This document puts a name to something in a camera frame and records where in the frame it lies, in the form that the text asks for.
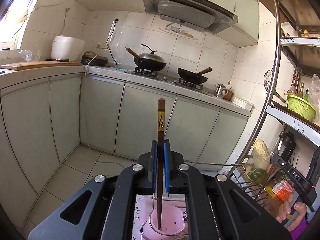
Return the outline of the dark chopstick with gold band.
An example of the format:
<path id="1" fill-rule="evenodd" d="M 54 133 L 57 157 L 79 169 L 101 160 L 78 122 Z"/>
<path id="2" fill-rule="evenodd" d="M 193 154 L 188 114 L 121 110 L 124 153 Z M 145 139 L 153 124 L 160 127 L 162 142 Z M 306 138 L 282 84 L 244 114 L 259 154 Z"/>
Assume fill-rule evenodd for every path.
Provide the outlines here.
<path id="1" fill-rule="evenodd" d="M 157 116 L 157 228 L 161 230 L 164 172 L 165 99 L 158 101 Z"/>

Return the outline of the orange snack packet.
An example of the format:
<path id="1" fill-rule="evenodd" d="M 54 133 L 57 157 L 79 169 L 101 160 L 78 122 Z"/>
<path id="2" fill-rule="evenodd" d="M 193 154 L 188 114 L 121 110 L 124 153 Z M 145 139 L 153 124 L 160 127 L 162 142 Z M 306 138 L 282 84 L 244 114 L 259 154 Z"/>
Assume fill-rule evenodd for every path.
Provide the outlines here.
<path id="1" fill-rule="evenodd" d="M 282 180 L 278 182 L 274 187 L 272 188 L 272 192 L 282 201 L 285 202 L 290 194 L 294 193 L 294 188 L 291 186 L 291 184 L 286 181 Z"/>

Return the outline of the floral bear tablecloth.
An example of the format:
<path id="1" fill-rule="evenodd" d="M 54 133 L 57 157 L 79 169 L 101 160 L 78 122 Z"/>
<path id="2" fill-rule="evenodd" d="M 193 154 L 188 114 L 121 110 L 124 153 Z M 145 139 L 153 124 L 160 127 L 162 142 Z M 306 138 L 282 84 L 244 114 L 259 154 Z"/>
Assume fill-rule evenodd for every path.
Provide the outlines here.
<path id="1" fill-rule="evenodd" d="M 132 239 L 188 239 L 185 198 L 163 198 L 161 229 L 157 229 L 157 198 L 138 195 Z"/>

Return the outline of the left pink plastic cup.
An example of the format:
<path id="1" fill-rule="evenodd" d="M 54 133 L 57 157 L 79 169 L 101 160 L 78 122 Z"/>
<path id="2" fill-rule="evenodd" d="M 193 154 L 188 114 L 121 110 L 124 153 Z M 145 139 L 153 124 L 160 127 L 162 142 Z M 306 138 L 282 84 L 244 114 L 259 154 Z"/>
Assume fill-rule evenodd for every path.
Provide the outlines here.
<path id="1" fill-rule="evenodd" d="M 155 208 L 149 215 L 148 222 L 143 227 L 148 239 L 166 239 L 185 229 L 183 212 L 175 206 L 162 207 L 161 228 L 157 228 L 157 211 Z"/>

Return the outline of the black blender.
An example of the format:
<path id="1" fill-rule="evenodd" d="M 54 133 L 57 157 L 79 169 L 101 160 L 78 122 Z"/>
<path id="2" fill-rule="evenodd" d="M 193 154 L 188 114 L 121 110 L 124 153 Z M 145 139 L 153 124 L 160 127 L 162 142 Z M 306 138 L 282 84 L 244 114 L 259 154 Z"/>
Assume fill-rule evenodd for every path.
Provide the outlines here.
<path id="1" fill-rule="evenodd" d="M 283 132 L 278 138 L 276 154 L 284 161 L 289 161 L 296 148 L 295 138 L 292 132 Z"/>

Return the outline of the green plastic basket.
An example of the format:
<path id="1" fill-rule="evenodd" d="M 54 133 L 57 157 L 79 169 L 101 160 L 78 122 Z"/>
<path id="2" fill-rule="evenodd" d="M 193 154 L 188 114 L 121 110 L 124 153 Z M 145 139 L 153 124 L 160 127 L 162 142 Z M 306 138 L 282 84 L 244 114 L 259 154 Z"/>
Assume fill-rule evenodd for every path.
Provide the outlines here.
<path id="1" fill-rule="evenodd" d="M 295 95 L 287 96 L 287 109 L 295 112 L 308 121 L 312 121 L 316 115 L 316 110 L 312 104 Z"/>

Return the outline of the gas stove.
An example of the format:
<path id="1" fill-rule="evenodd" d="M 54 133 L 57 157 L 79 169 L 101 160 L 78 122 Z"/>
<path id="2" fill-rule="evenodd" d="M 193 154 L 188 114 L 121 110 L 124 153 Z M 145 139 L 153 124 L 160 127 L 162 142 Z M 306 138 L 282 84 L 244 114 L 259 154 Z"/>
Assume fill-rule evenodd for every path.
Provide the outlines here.
<path id="1" fill-rule="evenodd" d="M 186 81 L 181 77 L 164 76 L 159 72 L 146 70 L 146 69 L 139 69 L 138 67 L 135 67 L 135 70 L 125 69 L 124 72 L 127 74 L 142 76 L 149 79 L 170 83 L 172 85 L 184 87 L 191 90 L 203 91 L 203 85 Z"/>

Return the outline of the metal storage shelf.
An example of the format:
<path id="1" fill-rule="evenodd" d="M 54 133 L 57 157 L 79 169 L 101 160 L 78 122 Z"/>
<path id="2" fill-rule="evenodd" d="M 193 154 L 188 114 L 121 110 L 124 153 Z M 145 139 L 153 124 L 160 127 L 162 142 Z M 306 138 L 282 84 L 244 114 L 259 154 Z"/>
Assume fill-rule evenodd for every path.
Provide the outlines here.
<path id="1" fill-rule="evenodd" d="M 259 119 L 267 96 L 263 81 L 264 74 L 267 70 L 271 69 L 274 64 L 276 49 L 276 19 L 260 1 L 259 23 L 258 44 L 256 46 L 238 49 L 238 55 L 231 78 L 231 89 L 233 90 L 234 95 L 253 104 L 254 109 L 240 139 L 227 160 L 227 164 L 234 164 L 242 153 L 242 150 L 245 148 Z M 284 94 L 291 86 L 294 72 L 293 65 L 282 53 L 276 92 L 283 98 L 285 98 Z M 281 128 L 282 125 L 277 119 L 267 115 L 257 139 L 262 139 L 268 149 L 271 150 L 278 139 Z M 316 150 L 317 146 L 295 130 L 292 132 L 295 134 L 297 143 L 293 154 L 293 164 L 299 172 L 306 176 L 313 152 Z"/>

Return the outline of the steel kettle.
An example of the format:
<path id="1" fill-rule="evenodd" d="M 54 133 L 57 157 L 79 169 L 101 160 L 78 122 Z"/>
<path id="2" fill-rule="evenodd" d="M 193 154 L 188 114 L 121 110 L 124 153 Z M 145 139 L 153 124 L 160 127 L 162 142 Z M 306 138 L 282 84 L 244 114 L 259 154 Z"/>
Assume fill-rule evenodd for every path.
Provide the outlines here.
<path id="1" fill-rule="evenodd" d="M 215 95 L 217 97 L 224 98 L 227 93 L 228 93 L 228 90 L 224 84 L 220 83 L 216 86 Z"/>

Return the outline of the black open wok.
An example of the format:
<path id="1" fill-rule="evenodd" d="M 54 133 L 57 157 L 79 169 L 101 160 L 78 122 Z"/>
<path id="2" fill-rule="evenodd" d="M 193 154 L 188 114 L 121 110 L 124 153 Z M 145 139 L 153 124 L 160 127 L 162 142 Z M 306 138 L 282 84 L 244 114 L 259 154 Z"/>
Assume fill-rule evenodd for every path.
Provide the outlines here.
<path id="1" fill-rule="evenodd" d="M 208 80 L 208 78 L 205 77 L 204 74 L 210 73 L 212 70 L 212 67 L 208 67 L 198 73 L 194 73 L 186 69 L 178 68 L 177 72 L 180 78 L 182 78 L 183 80 L 199 85 L 205 83 Z"/>

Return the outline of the black lidded wok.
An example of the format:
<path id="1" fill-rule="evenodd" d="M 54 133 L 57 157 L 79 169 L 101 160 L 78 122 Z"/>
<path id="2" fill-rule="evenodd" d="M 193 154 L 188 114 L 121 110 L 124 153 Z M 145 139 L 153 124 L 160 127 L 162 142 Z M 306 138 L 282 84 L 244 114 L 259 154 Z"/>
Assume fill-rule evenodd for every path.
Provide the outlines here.
<path id="1" fill-rule="evenodd" d="M 129 47 L 125 48 L 126 51 L 133 56 L 136 66 L 139 69 L 146 69 L 156 72 L 163 70 L 167 65 L 166 61 L 161 56 L 155 54 L 156 50 L 152 50 L 145 44 L 142 44 L 142 46 L 148 48 L 150 52 L 137 54 Z"/>

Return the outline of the black electric appliance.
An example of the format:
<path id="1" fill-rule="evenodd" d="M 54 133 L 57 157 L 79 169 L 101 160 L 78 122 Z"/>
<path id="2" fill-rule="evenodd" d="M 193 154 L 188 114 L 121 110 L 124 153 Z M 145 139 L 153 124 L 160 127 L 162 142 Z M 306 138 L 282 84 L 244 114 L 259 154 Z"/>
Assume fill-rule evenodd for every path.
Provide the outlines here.
<path id="1" fill-rule="evenodd" d="M 108 64 L 108 58 L 99 56 L 93 51 L 86 51 L 80 61 L 83 65 L 96 66 L 96 67 L 106 67 Z"/>

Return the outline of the white rice cooker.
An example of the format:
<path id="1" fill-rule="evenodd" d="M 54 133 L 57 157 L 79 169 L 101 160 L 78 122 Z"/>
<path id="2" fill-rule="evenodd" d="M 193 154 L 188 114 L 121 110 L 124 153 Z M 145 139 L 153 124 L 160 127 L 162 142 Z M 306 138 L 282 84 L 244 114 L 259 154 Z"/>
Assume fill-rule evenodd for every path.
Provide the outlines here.
<path id="1" fill-rule="evenodd" d="M 56 36 L 52 42 L 52 59 L 69 59 L 69 61 L 75 62 L 85 46 L 85 41 L 68 37 L 68 36 Z"/>

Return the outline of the wooden cutting board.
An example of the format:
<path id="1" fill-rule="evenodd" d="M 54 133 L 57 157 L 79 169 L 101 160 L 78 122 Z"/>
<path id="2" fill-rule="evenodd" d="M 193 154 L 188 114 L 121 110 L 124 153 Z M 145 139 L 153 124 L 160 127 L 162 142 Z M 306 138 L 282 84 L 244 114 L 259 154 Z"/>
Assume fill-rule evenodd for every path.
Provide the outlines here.
<path id="1" fill-rule="evenodd" d="M 62 62 L 62 61 L 29 61 L 29 62 L 17 62 L 1 65 L 1 69 L 7 70 L 28 70 L 36 68 L 46 68 L 46 67 L 63 67 L 63 66 L 80 66 L 81 63 L 77 62 Z"/>

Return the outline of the range hood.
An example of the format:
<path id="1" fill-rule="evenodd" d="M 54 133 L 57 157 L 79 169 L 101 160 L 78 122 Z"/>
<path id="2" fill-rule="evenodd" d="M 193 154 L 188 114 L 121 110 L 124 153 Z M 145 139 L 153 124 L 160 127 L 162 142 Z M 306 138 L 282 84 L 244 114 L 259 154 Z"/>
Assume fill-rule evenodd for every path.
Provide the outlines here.
<path id="1" fill-rule="evenodd" d="M 212 34 L 235 25 L 238 16 L 208 0 L 143 0 L 147 14 Z"/>

